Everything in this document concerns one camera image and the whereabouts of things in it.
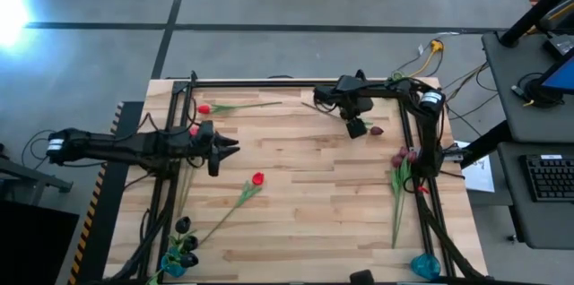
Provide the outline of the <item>black hazard-striped base plate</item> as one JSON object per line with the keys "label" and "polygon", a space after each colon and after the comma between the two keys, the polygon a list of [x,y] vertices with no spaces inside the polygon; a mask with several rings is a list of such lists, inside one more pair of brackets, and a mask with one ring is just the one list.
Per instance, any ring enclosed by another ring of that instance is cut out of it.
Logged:
{"label": "black hazard-striped base plate", "polygon": [[115,162],[101,166],[80,227],[66,285],[82,285],[102,278],[128,170],[127,164]]}

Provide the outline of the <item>black monitor stand base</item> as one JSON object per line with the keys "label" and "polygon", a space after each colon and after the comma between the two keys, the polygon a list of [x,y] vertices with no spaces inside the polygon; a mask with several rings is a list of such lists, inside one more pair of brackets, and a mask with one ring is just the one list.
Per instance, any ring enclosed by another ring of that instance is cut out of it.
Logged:
{"label": "black monitor stand base", "polygon": [[527,73],[511,86],[512,92],[524,101],[524,107],[555,108],[564,104],[561,92],[548,91],[541,86],[542,76],[542,73]]}

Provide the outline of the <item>white paper sheet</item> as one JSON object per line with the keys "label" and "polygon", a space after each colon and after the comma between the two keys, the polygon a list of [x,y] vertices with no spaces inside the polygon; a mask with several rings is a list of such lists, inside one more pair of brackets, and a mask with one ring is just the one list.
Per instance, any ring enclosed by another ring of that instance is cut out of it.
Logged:
{"label": "white paper sheet", "polygon": [[462,169],[467,190],[494,193],[494,182],[491,172],[491,162],[484,156]]}

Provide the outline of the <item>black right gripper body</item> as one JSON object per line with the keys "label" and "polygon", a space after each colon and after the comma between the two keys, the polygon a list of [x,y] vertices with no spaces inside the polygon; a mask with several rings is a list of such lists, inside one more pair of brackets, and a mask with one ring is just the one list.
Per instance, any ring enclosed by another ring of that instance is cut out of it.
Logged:
{"label": "black right gripper body", "polygon": [[366,124],[359,115],[373,108],[371,98],[361,97],[356,90],[366,83],[364,77],[343,75],[336,84],[336,91],[340,94],[336,103],[340,117],[345,121],[347,131],[352,139],[367,133]]}

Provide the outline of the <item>grey desk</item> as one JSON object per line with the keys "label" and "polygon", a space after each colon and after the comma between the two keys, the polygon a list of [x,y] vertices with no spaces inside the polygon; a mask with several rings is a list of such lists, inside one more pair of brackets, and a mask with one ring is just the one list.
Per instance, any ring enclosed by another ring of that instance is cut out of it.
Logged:
{"label": "grey desk", "polygon": [[515,47],[504,47],[495,34],[482,36],[483,49],[512,138],[520,143],[574,143],[574,96],[566,95],[555,108],[526,106],[511,91],[519,81],[550,69],[555,60],[543,43],[544,35],[525,36]]}
{"label": "grey desk", "polygon": [[534,202],[518,160],[521,155],[574,157],[574,146],[502,142],[497,151],[512,199],[517,240],[534,249],[574,250],[574,203]]}

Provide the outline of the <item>black aluminium frame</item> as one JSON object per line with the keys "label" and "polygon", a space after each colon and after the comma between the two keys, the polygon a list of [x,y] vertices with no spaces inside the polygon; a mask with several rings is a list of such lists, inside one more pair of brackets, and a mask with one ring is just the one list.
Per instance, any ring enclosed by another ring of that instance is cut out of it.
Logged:
{"label": "black aluminium frame", "polygon": [[337,115],[315,109],[314,88],[313,81],[293,79],[198,84],[194,95],[201,103],[281,104],[212,115],[216,130],[237,140],[240,150],[222,162],[217,177],[184,167],[176,215],[191,219],[200,241],[233,207],[246,181],[262,172],[265,182],[197,248],[199,262],[182,282],[342,283],[361,270],[371,270],[377,281],[415,279],[410,262],[423,244],[410,195],[391,247],[391,158],[405,142],[404,107],[396,99],[374,99],[364,117],[384,133],[352,139]]}

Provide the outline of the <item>monitor with blue screen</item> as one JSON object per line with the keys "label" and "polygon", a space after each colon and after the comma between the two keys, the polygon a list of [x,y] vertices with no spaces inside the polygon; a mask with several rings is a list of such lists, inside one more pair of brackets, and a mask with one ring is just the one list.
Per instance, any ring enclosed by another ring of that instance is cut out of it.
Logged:
{"label": "monitor with blue screen", "polygon": [[565,56],[553,65],[544,74],[540,85],[545,89],[574,95],[574,55]]}

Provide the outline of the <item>black artificial tulip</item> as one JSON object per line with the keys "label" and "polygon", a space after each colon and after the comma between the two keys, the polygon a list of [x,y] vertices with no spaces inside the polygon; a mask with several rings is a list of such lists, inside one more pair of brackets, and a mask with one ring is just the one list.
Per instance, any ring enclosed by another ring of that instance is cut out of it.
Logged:
{"label": "black artificial tulip", "polygon": [[198,258],[192,254],[173,255],[165,254],[161,259],[161,268],[145,283],[145,285],[159,285],[159,278],[168,274],[171,277],[183,276],[187,269],[198,264]]}
{"label": "black artificial tulip", "polygon": [[193,231],[190,228],[191,228],[191,219],[189,219],[188,217],[183,217],[183,218],[180,218],[179,220],[177,220],[176,225],[175,225],[175,230],[176,230],[177,235],[176,236],[169,236],[169,239],[170,239],[169,240],[169,243],[170,243],[169,249],[171,248],[171,240],[172,239],[184,238],[186,236],[194,236]]}
{"label": "black artificial tulip", "polygon": [[193,251],[198,247],[198,240],[195,236],[186,236],[171,240],[171,248],[168,254],[180,255],[181,265],[189,268],[198,264],[198,258]]}

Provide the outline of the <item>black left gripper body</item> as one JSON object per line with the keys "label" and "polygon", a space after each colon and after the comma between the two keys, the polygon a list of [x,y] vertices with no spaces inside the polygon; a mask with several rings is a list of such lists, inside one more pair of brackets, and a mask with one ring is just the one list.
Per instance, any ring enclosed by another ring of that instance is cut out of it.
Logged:
{"label": "black left gripper body", "polygon": [[214,143],[214,136],[216,133],[214,131],[213,122],[211,120],[203,121],[199,127],[197,127],[196,134],[194,136],[198,134],[209,134],[212,136],[211,150],[201,157],[207,161],[208,174],[211,177],[217,177],[219,175],[220,160],[218,146]]}

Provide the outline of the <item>blue glass vase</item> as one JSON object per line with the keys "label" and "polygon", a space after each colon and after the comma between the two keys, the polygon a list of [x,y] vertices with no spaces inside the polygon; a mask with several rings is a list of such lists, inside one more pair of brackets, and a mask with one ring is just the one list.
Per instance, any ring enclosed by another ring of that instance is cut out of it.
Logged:
{"label": "blue glass vase", "polygon": [[165,254],[161,259],[161,268],[168,275],[179,278],[187,271],[187,268],[181,265],[180,260],[180,255]]}
{"label": "blue glass vase", "polygon": [[412,271],[427,281],[436,280],[441,273],[439,260],[431,254],[422,254],[414,257],[410,262]]}

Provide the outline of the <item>grey box device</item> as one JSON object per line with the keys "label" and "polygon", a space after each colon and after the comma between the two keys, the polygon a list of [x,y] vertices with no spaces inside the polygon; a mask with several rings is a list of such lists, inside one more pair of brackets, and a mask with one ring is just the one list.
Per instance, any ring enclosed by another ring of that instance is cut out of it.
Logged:
{"label": "grey box device", "polygon": [[552,57],[561,58],[574,48],[574,41],[568,35],[553,35],[543,43],[543,48]]}

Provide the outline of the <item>black stand post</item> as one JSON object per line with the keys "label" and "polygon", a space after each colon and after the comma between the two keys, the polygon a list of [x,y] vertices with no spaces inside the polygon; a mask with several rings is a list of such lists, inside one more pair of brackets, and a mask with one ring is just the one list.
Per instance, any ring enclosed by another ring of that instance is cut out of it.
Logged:
{"label": "black stand post", "polygon": [[539,21],[561,1],[562,0],[540,0],[503,35],[497,35],[499,43],[504,47],[513,48],[528,30],[537,25]]}

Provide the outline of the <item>black keyboard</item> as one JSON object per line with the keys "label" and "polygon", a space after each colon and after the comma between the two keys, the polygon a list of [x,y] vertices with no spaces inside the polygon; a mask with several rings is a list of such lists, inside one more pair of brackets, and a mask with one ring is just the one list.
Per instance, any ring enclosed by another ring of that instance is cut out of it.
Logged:
{"label": "black keyboard", "polygon": [[521,155],[518,160],[534,202],[574,203],[574,157]]}

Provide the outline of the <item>grey metal stand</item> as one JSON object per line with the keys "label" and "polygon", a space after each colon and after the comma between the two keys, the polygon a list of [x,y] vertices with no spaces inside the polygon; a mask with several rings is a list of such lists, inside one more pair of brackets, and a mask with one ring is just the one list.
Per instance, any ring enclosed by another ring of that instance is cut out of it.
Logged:
{"label": "grey metal stand", "polygon": [[39,172],[35,168],[27,168],[17,164],[4,154],[4,145],[0,143],[0,185],[11,186],[22,183],[32,188],[29,204],[38,206],[47,187],[54,187],[60,193],[69,193],[73,183],[66,182],[55,176]]}

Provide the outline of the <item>black flat panel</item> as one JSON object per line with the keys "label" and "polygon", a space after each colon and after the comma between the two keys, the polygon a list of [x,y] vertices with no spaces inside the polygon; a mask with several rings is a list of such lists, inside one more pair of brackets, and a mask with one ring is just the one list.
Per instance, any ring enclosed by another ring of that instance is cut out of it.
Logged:
{"label": "black flat panel", "polygon": [[55,285],[79,216],[0,201],[0,285]]}

